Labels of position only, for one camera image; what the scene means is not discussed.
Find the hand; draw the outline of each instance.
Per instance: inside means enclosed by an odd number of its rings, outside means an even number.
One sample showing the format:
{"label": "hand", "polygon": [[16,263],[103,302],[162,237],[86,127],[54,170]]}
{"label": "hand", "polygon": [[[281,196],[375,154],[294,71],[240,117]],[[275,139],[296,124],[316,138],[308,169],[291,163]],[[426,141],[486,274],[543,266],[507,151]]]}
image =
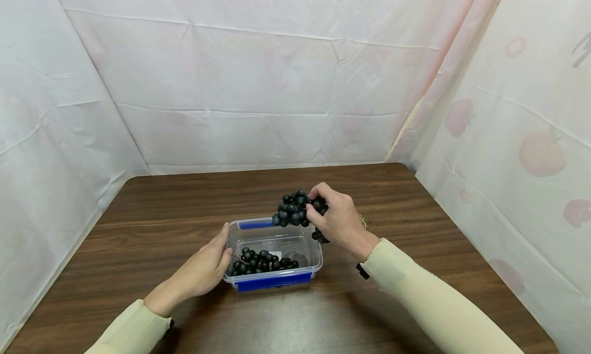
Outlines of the hand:
{"label": "hand", "polygon": [[320,215],[311,204],[306,205],[306,214],[310,222],[318,227],[331,242],[349,251],[360,262],[365,262],[380,239],[365,230],[353,199],[349,195],[334,191],[322,182],[310,191],[310,198],[321,195],[326,199],[329,210]]}
{"label": "hand", "polygon": [[232,261],[232,249],[226,249],[227,241],[228,223],[172,277],[149,293],[144,299],[145,306],[155,314],[167,317],[183,301],[210,292],[222,280]]}

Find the white fabric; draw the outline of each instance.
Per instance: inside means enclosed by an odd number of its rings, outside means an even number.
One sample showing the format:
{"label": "white fabric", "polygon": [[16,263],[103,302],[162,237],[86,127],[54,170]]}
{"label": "white fabric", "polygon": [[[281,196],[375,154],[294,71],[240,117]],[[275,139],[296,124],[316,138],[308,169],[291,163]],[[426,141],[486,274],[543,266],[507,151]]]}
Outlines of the white fabric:
{"label": "white fabric", "polygon": [[131,176],[383,161],[478,1],[0,0],[0,347]]}
{"label": "white fabric", "polygon": [[561,353],[591,347],[591,0],[502,0],[409,161]]}
{"label": "white fabric", "polygon": [[154,174],[381,162],[474,0],[60,0]]}
{"label": "white fabric", "polygon": [[57,0],[0,0],[0,351],[132,176],[148,174]]}

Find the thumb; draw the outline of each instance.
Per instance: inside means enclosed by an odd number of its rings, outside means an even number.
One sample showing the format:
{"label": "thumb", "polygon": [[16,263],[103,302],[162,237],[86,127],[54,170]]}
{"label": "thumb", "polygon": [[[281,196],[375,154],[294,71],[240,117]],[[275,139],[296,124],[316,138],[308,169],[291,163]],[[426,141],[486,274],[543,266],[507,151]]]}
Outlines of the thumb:
{"label": "thumb", "polygon": [[324,222],[326,221],[322,215],[320,215],[312,206],[312,204],[306,205],[306,217],[308,221],[312,222],[318,228],[324,228]]}
{"label": "thumb", "polygon": [[226,269],[230,267],[230,263],[232,262],[232,253],[232,248],[224,250],[222,257],[220,258],[220,264],[218,265],[218,272],[223,274],[226,272]]}

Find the dark grape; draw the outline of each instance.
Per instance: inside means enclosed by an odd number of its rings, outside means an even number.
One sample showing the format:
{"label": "dark grape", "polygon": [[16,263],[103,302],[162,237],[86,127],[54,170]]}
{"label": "dark grape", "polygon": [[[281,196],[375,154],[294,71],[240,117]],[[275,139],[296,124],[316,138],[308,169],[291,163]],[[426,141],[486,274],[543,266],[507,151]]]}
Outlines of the dark grape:
{"label": "dark grape", "polygon": [[289,258],[281,258],[281,260],[279,261],[279,263],[281,264],[281,267],[285,268],[288,265],[291,265],[291,259],[289,259]]}

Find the beige sleeve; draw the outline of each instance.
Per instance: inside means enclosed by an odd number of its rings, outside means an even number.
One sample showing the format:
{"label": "beige sleeve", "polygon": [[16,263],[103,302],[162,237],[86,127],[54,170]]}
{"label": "beige sleeve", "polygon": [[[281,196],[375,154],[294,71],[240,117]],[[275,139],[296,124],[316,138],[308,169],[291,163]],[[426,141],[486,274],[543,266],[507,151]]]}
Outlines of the beige sleeve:
{"label": "beige sleeve", "polygon": [[170,327],[162,318],[136,300],[127,307],[86,354],[148,354]]}
{"label": "beige sleeve", "polygon": [[477,306],[382,239],[363,269],[445,353],[523,353]]}

